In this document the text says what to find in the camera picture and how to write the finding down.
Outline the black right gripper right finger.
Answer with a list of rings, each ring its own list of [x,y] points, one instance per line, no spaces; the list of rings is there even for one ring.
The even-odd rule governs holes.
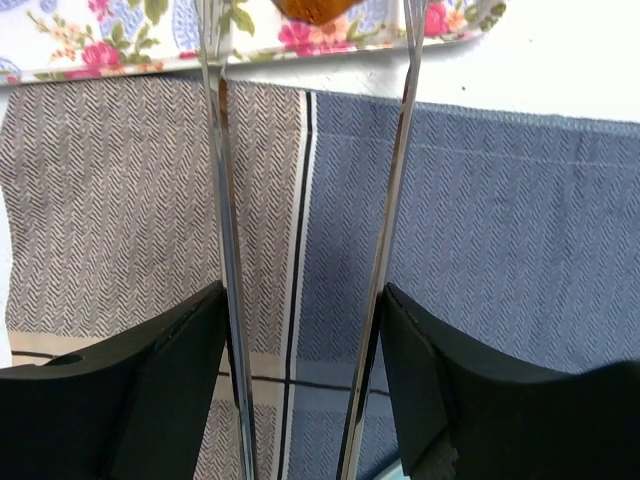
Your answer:
[[[409,477],[638,477],[637,361],[579,374],[540,367],[448,325],[391,284],[381,341]]]

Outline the metal bread tongs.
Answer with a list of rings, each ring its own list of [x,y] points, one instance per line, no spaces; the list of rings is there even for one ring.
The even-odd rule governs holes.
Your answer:
[[[336,474],[339,479],[354,479],[358,471],[364,415],[380,331],[382,295],[389,269],[421,67],[426,7],[427,4],[424,1],[407,1],[404,4],[409,63],[389,168],[384,216],[377,240],[368,303],[360,334],[358,357],[344,425]],[[223,284],[227,290],[230,320],[228,347],[238,423],[240,474],[244,479],[255,479],[258,476],[257,447],[234,196],[226,66],[224,64],[212,65],[212,57],[207,52],[207,48],[211,44],[213,30],[211,23],[213,18],[212,2],[197,2],[196,11],[200,46],[199,61],[205,89],[210,159],[213,164],[213,183],[216,193],[221,272]]]

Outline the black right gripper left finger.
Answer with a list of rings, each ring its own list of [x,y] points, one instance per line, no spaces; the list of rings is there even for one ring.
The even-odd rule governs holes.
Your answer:
[[[41,366],[1,373],[5,479],[190,479],[227,338],[213,283]]]

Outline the dark brown muffin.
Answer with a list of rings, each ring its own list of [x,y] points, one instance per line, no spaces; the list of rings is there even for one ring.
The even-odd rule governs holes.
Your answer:
[[[320,26],[346,13],[359,0],[274,0],[273,4],[287,18]]]

